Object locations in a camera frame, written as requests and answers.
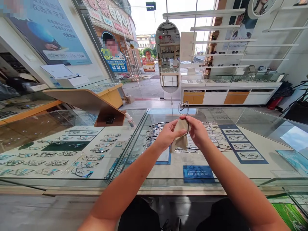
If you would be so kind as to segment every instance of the red fire extinguisher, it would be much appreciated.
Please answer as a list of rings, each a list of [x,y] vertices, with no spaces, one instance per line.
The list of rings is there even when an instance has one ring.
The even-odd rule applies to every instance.
[[[276,98],[274,99],[268,106],[267,108],[269,110],[273,110],[279,103],[280,101],[283,99],[283,97],[279,97],[279,98]]]

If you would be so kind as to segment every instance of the advertising poster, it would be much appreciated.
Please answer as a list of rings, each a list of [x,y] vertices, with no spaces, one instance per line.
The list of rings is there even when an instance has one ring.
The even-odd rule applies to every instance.
[[[180,36],[179,35],[160,35],[159,44],[165,43],[180,43]]]
[[[24,0],[23,7],[10,20],[47,65],[92,63],[58,0]]]
[[[141,58],[144,72],[155,72],[154,58],[151,51],[147,50],[146,57]]]
[[[103,32],[101,52],[113,72],[128,72],[127,63],[119,47],[119,41],[109,32]]]
[[[238,9],[239,4],[241,0],[235,0],[233,9]],[[245,12],[237,17],[237,20],[235,21],[236,17],[233,16],[230,18],[229,25],[240,25],[239,29],[234,30],[228,30],[226,34],[225,40],[239,40],[239,39],[250,39],[251,35],[253,34],[253,30],[256,26],[257,19],[251,19],[248,15],[248,5],[249,0],[243,0],[241,4],[241,8],[245,8]],[[229,50],[230,53],[232,51],[244,51],[245,45],[247,43],[240,42],[240,43],[230,43]],[[228,44],[224,43],[223,50],[227,50]]]

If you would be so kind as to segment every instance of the oval mirror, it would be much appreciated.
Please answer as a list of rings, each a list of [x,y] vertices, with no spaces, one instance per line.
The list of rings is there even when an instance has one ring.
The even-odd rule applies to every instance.
[[[180,82],[180,34],[172,22],[163,22],[157,28],[156,50],[160,85],[164,91],[173,93]]]

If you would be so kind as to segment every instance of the hand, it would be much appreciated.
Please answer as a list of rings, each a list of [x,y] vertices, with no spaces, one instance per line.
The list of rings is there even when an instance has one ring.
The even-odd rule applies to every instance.
[[[166,124],[153,145],[156,145],[156,147],[164,151],[172,144],[175,138],[184,135],[187,132],[185,129],[174,132],[174,127],[176,126],[177,121],[178,120],[174,120]]]
[[[50,43],[46,43],[46,44],[45,44],[45,47],[46,47],[47,50],[58,50],[58,47],[57,47],[57,46],[52,45],[52,44],[50,44]]]
[[[189,131],[190,137],[192,138],[195,145],[201,149],[201,145],[209,140],[208,132],[206,131],[205,126],[200,120],[197,120],[191,116],[186,116],[186,120],[192,127]]]

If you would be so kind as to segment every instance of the cleaning cloth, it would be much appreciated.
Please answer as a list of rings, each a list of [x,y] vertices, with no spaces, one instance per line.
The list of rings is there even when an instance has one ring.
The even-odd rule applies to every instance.
[[[187,122],[186,119],[184,119],[184,120],[179,119],[178,120],[178,122],[177,122],[177,124],[176,124],[176,126],[174,128],[174,132],[182,130],[182,129],[185,129],[187,131],[187,133],[191,129],[191,126],[189,125],[189,123]],[[188,144],[188,142],[187,142],[187,133],[185,133],[181,137],[175,138],[175,140],[171,144],[171,148],[170,148],[170,152],[171,153],[173,153],[176,148],[182,148],[185,151],[187,151],[187,144]]]

